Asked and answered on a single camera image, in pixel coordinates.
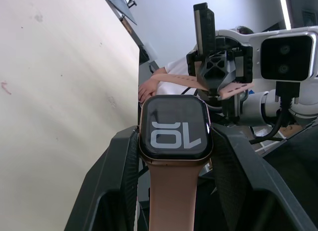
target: camera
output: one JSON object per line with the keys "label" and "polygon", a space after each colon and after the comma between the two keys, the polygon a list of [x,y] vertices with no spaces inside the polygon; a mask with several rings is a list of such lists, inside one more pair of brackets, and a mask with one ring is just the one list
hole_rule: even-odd
{"label": "camera", "polygon": [[302,82],[314,74],[315,33],[271,36],[261,43],[261,76],[265,79]]}

